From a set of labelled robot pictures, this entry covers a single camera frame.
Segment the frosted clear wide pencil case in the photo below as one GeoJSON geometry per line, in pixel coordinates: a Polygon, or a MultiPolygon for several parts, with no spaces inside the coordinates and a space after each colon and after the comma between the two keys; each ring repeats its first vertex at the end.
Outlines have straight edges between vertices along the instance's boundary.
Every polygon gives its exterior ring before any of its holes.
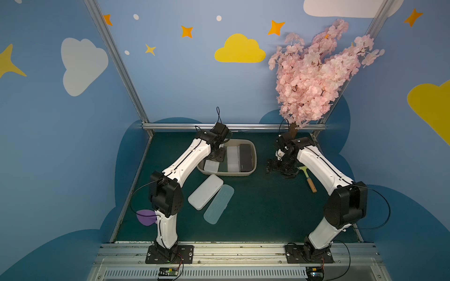
{"type": "Polygon", "coordinates": [[[220,162],[213,160],[206,160],[204,164],[204,171],[212,174],[216,174],[219,171],[220,162]]]}

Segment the frosted clear slim pencil case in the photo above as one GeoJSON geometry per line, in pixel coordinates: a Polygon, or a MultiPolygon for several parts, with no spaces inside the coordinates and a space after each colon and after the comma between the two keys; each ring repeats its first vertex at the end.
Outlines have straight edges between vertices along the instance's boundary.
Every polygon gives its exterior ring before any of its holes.
{"type": "Polygon", "coordinates": [[[229,173],[240,172],[239,164],[239,147],[238,146],[228,146],[227,147],[227,164],[229,173]]]}

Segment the dark grey pencil case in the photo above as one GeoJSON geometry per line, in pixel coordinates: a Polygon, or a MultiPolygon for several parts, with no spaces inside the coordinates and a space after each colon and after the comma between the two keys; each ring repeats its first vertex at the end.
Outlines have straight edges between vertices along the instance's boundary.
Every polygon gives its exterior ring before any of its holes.
{"type": "Polygon", "coordinates": [[[253,170],[252,147],[249,144],[239,146],[240,172],[251,172],[253,170]]]}

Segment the white rounded pencil case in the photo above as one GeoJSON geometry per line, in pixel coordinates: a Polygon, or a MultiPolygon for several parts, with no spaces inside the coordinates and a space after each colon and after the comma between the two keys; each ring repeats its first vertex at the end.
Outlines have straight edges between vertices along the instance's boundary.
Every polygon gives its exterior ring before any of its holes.
{"type": "Polygon", "coordinates": [[[189,197],[188,203],[200,211],[216,195],[223,186],[224,181],[211,174],[189,197]]]}

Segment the light teal ribbed pencil case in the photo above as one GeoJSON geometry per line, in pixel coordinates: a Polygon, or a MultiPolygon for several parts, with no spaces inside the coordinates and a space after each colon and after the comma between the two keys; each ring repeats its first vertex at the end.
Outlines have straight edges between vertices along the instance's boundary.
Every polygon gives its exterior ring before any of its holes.
{"type": "Polygon", "coordinates": [[[223,185],[205,211],[203,215],[205,221],[213,225],[217,224],[233,195],[234,188],[229,185],[223,185]]]}

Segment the green translucent pencil case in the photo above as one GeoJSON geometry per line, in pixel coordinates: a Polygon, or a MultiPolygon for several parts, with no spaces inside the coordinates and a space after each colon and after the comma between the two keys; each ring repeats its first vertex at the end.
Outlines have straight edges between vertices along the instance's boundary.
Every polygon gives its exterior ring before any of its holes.
{"type": "Polygon", "coordinates": [[[227,155],[225,155],[223,161],[220,162],[218,172],[220,173],[228,172],[227,155]]]}

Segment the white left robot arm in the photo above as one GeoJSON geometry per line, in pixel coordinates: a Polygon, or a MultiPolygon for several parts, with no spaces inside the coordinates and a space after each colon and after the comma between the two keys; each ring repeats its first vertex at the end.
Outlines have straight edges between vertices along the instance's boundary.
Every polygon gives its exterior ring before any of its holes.
{"type": "Polygon", "coordinates": [[[220,146],[225,143],[229,132],[228,127],[220,122],[209,131],[199,130],[186,151],[172,165],[162,172],[151,174],[149,200],[154,208],[158,227],[155,247],[168,259],[178,254],[176,222],[184,204],[182,187],[202,160],[215,160],[219,157],[220,146]]]}

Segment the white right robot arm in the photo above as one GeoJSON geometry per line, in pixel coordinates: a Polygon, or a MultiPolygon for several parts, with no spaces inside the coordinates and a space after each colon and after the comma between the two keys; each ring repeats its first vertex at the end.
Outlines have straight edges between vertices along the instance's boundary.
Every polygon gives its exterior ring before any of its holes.
{"type": "Polygon", "coordinates": [[[328,193],[323,207],[323,219],[304,241],[302,254],[312,260],[326,253],[332,241],[342,231],[365,218],[368,189],[363,182],[355,182],[339,171],[309,138],[294,139],[280,133],[276,140],[275,159],[268,161],[267,172],[278,171],[286,178],[294,178],[300,171],[311,172],[328,193]]]}

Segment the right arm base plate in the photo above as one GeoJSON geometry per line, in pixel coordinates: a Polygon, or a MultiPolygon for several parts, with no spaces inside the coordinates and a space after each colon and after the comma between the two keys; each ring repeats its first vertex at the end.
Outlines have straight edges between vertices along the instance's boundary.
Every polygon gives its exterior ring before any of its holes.
{"type": "Polygon", "coordinates": [[[315,249],[308,245],[289,243],[284,246],[288,263],[334,263],[330,248],[315,249]]]}

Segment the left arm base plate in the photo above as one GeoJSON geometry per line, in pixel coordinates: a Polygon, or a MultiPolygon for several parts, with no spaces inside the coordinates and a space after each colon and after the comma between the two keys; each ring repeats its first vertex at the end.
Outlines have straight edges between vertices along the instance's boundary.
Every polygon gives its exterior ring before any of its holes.
{"type": "Polygon", "coordinates": [[[193,245],[175,245],[171,249],[166,249],[159,244],[151,245],[148,248],[146,264],[182,263],[192,264],[195,247],[193,245]]]}

